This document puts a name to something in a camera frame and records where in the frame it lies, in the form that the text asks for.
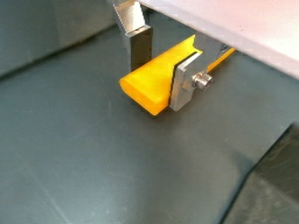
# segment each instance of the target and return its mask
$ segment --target metal plate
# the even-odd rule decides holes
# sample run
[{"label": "metal plate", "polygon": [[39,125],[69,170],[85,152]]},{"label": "metal plate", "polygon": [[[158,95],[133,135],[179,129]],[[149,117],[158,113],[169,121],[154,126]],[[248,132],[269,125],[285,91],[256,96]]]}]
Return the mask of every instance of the metal plate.
[{"label": "metal plate", "polygon": [[141,3],[129,1],[121,5],[115,5],[117,21],[123,33],[130,33],[146,25],[145,14]]},{"label": "metal plate", "polygon": [[149,25],[125,35],[130,71],[153,59],[154,28]]},{"label": "metal plate", "polygon": [[171,89],[171,102],[170,107],[174,111],[178,111],[186,103],[193,99],[193,76],[197,71],[191,70],[193,63],[201,57],[200,53],[194,53],[183,62],[181,62],[174,68],[173,75],[173,89]]},{"label": "metal plate", "polygon": [[299,79],[298,0],[139,0]]}]

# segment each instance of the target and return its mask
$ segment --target gray surface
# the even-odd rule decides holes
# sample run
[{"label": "gray surface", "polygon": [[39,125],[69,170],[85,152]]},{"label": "gray surface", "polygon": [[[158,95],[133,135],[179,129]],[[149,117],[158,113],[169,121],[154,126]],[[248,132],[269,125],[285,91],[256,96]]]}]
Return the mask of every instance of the gray surface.
[{"label": "gray surface", "polygon": [[238,194],[224,224],[296,224],[299,220],[299,126],[276,143]]},{"label": "gray surface", "polygon": [[2,0],[0,76],[114,23],[106,0]]},{"label": "gray surface", "polygon": [[[193,33],[154,15],[154,52]],[[113,29],[0,83],[0,221],[218,223],[299,119],[299,83],[237,53],[217,84],[153,118],[123,94]]]}]

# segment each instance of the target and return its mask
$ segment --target yellow block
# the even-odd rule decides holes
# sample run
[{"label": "yellow block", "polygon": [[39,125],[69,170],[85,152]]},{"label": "yellow block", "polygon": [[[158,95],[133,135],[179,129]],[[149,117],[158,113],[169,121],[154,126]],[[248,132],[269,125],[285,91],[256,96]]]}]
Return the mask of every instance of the yellow block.
[{"label": "yellow block", "polygon": [[[194,48],[196,35],[179,45],[139,67],[121,79],[121,87],[126,94],[157,116],[170,103],[174,66],[193,53],[202,53]],[[230,49],[224,56],[209,66],[209,71],[233,54]]]}]

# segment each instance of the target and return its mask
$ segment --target gray table surface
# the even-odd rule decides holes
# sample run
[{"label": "gray table surface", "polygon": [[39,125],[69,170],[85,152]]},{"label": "gray table surface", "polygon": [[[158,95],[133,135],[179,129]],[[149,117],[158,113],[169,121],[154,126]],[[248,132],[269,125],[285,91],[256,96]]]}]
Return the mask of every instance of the gray table surface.
[{"label": "gray table surface", "polygon": [[[154,52],[193,34],[154,14]],[[115,27],[0,81],[0,222],[220,223],[253,165],[299,119],[299,82],[241,52],[178,112],[118,80]]]}]

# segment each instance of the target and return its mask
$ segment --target silver metal clamp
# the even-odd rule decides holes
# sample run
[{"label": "silver metal clamp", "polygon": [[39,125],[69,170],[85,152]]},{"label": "silver metal clamp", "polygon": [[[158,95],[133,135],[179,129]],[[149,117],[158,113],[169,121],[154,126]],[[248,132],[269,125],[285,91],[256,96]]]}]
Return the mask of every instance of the silver metal clamp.
[{"label": "silver metal clamp", "polygon": [[194,47],[202,49],[202,54],[196,52],[174,68],[170,99],[170,107],[174,111],[178,111],[193,99],[196,88],[208,90],[214,82],[213,77],[208,74],[209,65],[230,49],[217,39],[200,32],[196,35]]},{"label": "silver metal clamp", "polygon": [[109,0],[117,12],[117,23],[123,34],[130,71],[153,59],[154,29],[146,24],[141,3],[137,0]]}]

